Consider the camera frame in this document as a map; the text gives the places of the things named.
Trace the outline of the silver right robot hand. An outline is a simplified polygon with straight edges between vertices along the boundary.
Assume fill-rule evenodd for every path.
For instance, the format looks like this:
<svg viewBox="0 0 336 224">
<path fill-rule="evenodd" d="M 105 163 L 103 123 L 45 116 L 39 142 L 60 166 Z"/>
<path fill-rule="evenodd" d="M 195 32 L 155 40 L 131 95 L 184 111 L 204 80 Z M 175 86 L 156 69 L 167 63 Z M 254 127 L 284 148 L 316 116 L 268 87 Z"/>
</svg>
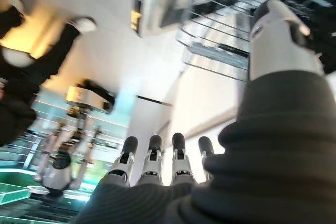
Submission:
<svg viewBox="0 0 336 224">
<path fill-rule="evenodd" d="M 335 98 L 309 33 L 280 0 L 260 5 L 225 152 L 205 160 L 212 179 L 123 187 L 108 173 L 76 223 L 335 223 Z"/>
</svg>

